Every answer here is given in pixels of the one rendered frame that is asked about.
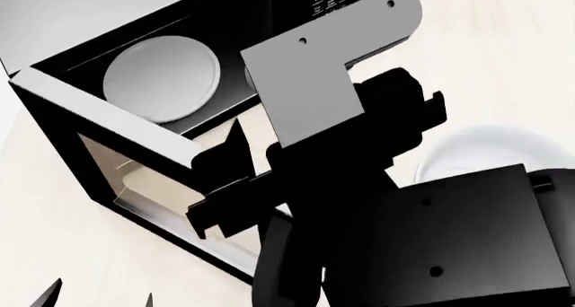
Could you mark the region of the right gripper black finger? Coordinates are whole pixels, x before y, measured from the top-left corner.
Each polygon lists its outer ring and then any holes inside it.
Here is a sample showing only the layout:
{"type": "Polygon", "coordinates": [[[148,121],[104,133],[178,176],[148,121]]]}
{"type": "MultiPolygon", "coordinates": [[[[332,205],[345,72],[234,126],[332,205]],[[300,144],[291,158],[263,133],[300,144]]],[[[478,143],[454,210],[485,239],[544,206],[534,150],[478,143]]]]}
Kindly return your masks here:
{"type": "Polygon", "coordinates": [[[432,98],[423,105],[422,131],[440,126],[447,121],[445,98],[441,91],[434,92],[432,98]]]}
{"type": "Polygon", "coordinates": [[[254,225],[266,231],[273,217],[292,223],[290,215],[277,209],[287,203],[281,194],[287,179],[281,150],[278,143],[269,146],[271,169],[257,174],[247,136],[235,120],[222,144],[191,160],[204,198],[188,207],[186,217],[200,239],[214,226],[228,238],[254,225]]]}

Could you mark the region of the black glass microwave door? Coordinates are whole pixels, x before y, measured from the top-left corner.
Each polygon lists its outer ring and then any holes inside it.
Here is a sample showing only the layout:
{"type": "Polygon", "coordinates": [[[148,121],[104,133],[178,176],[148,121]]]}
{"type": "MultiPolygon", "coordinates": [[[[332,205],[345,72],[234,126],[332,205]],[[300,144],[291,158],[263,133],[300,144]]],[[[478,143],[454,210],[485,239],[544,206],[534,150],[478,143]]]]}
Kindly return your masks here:
{"type": "Polygon", "coordinates": [[[209,163],[193,162],[203,152],[199,145],[32,67],[12,75],[9,84],[92,201],[247,285],[253,282],[256,258],[200,239],[186,218],[114,184],[90,151],[105,147],[127,155],[207,194],[224,183],[208,174],[209,163]]]}

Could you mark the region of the black and silver microwave oven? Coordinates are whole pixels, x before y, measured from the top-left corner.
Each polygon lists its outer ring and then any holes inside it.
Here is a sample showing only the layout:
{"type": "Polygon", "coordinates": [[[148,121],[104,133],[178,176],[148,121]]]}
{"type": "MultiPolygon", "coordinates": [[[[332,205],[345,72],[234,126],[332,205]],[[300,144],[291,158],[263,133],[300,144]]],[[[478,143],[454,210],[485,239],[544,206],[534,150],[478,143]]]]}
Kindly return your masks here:
{"type": "Polygon", "coordinates": [[[0,0],[0,64],[9,76],[31,66],[102,97],[106,68],[123,50],[163,35],[197,39],[222,77],[198,112],[165,124],[191,138],[259,103],[241,50],[319,17],[307,0],[0,0]]]}

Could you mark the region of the white round bowl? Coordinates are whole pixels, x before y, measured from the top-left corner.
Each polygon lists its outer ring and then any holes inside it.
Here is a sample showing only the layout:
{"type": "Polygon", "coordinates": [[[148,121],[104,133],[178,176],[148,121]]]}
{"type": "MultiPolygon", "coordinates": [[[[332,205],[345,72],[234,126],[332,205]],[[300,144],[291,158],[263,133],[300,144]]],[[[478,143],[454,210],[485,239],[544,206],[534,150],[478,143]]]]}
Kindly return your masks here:
{"type": "Polygon", "coordinates": [[[523,164],[527,171],[575,169],[575,152],[524,128],[482,125],[447,136],[420,161],[414,183],[523,164]]]}

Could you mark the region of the white round turntable plate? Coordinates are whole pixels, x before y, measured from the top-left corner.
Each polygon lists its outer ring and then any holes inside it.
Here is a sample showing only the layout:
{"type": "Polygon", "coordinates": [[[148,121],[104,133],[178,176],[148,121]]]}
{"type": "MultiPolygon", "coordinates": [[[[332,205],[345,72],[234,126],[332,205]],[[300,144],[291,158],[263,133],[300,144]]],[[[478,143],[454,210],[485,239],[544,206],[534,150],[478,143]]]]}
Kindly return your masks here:
{"type": "Polygon", "coordinates": [[[221,77],[216,54],[181,36],[145,39],[122,51],[102,81],[105,100],[153,123],[197,112],[214,96],[221,77]]]}

